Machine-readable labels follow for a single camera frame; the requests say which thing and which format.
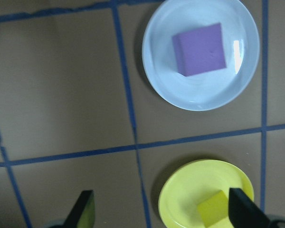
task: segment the yellow cube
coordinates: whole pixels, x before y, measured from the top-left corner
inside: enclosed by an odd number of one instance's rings
[[[219,191],[211,198],[201,202],[198,205],[198,212],[204,222],[205,227],[207,228],[220,221],[223,222],[222,220],[229,223],[228,198],[223,191]]]

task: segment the foam block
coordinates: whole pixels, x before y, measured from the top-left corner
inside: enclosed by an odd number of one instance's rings
[[[219,222],[228,222],[228,199],[225,193],[219,191],[211,198],[201,202],[198,205],[198,212],[207,228]]]
[[[226,68],[220,23],[177,34],[172,41],[180,74]]]

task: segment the yellow plate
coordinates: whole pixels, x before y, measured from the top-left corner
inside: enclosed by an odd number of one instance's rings
[[[197,205],[220,190],[228,197],[229,188],[241,188],[254,200],[252,184],[238,167],[217,160],[190,162],[176,170],[163,186],[159,197],[161,219],[167,228],[205,228]]]

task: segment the white plate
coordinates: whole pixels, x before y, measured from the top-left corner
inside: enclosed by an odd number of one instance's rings
[[[221,23],[227,68],[184,77],[177,72],[172,36]],[[235,99],[257,67],[257,26],[239,0],[166,0],[151,17],[142,43],[142,60],[156,92],[183,109],[205,111]]]

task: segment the purple cube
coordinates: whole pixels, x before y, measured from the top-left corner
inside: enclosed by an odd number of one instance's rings
[[[177,34],[172,40],[180,74],[226,68],[220,23]]]

